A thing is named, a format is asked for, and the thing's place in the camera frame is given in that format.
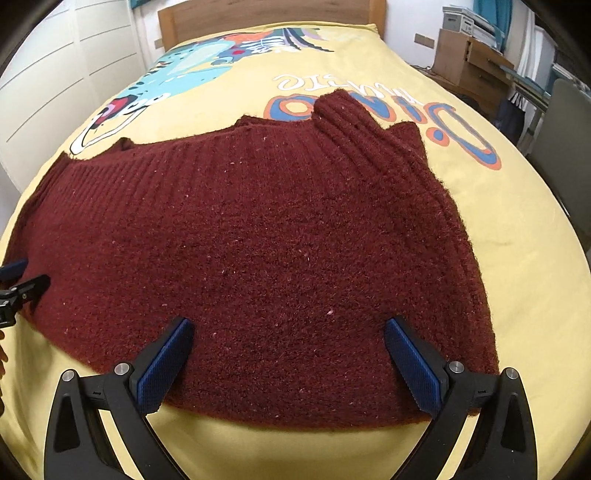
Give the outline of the person's hand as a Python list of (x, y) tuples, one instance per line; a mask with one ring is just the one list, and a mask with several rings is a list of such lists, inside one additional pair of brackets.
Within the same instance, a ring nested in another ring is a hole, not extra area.
[[(3, 348), (2, 341), (5, 339), (5, 333), (3, 330), (0, 331), (0, 379), (2, 380), (6, 374), (6, 363), (8, 362), (8, 356)], [(5, 404), (3, 402), (2, 389), (0, 391), (0, 416), (2, 417), (5, 412)]]

